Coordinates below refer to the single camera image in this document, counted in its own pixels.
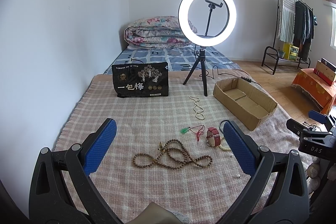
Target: striped towel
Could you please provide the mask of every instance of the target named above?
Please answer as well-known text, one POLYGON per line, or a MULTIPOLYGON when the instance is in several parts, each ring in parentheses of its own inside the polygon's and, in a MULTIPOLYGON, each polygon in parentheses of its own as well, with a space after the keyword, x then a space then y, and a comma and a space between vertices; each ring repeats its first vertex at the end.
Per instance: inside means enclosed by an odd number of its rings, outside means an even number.
POLYGON ((279 40, 293 43, 295 24, 295 0, 279 0, 279 40))

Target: yellow crate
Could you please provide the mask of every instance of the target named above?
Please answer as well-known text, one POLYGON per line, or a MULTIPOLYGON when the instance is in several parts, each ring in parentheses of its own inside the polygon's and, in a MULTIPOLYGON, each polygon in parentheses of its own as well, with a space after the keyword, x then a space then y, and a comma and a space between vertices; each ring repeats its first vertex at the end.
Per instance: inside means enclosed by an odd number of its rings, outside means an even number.
POLYGON ((299 53, 298 47, 295 47, 290 43, 284 43, 282 50, 285 52, 284 59, 296 61, 297 55, 299 53))

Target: blue patterned bed sheet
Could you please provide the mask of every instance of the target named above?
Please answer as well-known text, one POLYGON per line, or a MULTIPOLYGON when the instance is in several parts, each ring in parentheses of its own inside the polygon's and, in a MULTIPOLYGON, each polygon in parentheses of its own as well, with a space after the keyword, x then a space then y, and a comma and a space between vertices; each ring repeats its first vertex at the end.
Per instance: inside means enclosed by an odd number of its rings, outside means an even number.
MULTIPOLYGON (((214 47, 207 47, 205 49, 206 69, 212 70, 214 65, 219 69, 240 69, 240 67, 229 60, 226 56, 216 50, 214 47)), ((113 65, 122 65, 127 63, 139 63, 141 60, 144 63, 167 62, 169 71, 185 71, 191 70, 195 62, 194 46, 187 46, 182 48, 161 48, 150 50, 124 50, 113 65)), ((105 74, 112 74, 112 66, 110 66, 105 74)))

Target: ring light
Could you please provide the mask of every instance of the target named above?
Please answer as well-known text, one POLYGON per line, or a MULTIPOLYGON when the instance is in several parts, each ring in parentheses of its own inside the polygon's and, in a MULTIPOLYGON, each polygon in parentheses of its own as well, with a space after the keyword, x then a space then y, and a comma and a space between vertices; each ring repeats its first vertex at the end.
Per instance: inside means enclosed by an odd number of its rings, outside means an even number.
POLYGON ((189 26, 188 12, 193 1, 194 0, 182 0, 178 10, 178 20, 181 30, 186 38, 188 38, 191 42, 203 47, 214 46, 227 39, 233 31, 237 19, 236 6, 233 0, 224 0, 224 2, 227 4, 228 13, 230 13, 230 18, 226 28, 224 28, 219 35, 211 38, 199 37, 191 30, 189 26))

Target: red string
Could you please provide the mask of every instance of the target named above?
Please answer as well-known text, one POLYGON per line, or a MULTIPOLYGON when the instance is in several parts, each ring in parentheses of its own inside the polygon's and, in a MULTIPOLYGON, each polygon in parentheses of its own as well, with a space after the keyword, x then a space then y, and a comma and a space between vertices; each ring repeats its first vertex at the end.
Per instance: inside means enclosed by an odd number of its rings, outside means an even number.
POLYGON ((199 126, 196 126, 196 127, 189 127, 189 129, 192 133, 196 134, 197 141, 199 142, 200 141, 200 136, 204 134, 205 126, 204 125, 199 125, 199 126), (201 127, 201 128, 197 132, 192 131, 192 128, 197 128, 197 127, 201 127))

